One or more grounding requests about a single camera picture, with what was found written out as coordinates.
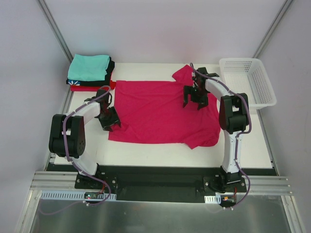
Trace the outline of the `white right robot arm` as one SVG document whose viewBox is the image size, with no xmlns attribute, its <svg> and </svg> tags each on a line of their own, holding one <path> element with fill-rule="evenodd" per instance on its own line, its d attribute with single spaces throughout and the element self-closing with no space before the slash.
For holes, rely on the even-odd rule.
<svg viewBox="0 0 311 233">
<path fill-rule="evenodd" d="M 229 89 L 216 73 L 208 73 L 206 68 L 192 68 L 192 86 L 183 88 L 183 107 L 189 101 L 198 104 L 198 109 L 208 106 L 209 93 L 220 102 L 219 125 L 224 131 L 224 159 L 220 174 L 208 182 L 208 188 L 214 192 L 225 193 L 242 182 L 240 166 L 241 140 L 244 134 L 252 130 L 248 96 Z"/>
</svg>

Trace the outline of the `pink t shirt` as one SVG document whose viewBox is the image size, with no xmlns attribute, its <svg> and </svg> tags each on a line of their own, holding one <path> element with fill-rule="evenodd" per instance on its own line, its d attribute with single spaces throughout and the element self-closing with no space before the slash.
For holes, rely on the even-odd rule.
<svg viewBox="0 0 311 233">
<path fill-rule="evenodd" d="M 192 69 L 185 65 L 170 81 L 117 81 L 114 107 L 121 120 L 108 139 L 138 144 L 182 143 L 189 148 L 213 147 L 220 137 L 217 99 L 208 106 L 183 106 L 183 87 L 192 85 Z"/>
</svg>

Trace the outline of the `white plastic laundry basket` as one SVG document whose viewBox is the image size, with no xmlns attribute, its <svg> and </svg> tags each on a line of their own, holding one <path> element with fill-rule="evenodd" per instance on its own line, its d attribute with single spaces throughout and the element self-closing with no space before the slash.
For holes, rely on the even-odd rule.
<svg viewBox="0 0 311 233">
<path fill-rule="evenodd" d="M 223 58 L 219 66 L 223 82 L 235 93 L 246 93 L 251 110 L 276 105 L 276 96 L 261 60 Z"/>
</svg>

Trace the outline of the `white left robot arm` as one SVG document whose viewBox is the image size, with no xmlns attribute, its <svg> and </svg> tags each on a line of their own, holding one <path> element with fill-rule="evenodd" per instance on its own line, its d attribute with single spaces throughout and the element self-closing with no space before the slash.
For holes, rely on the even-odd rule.
<svg viewBox="0 0 311 233">
<path fill-rule="evenodd" d="M 87 176 L 86 183 L 93 189 L 99 188 L 103 178 L 97 173 L 98 165 L 86 151 L 85 125 L 98 119 L 100 128 L 112 132 L 113 126 L 121 126 L 115 107 L 111 107 L 111 88 L 102 86 L 94 97 L 84 100 L 77 109 L 52 117 L 49 151 L 64 157 L 81 175 Z"/>
</svg>

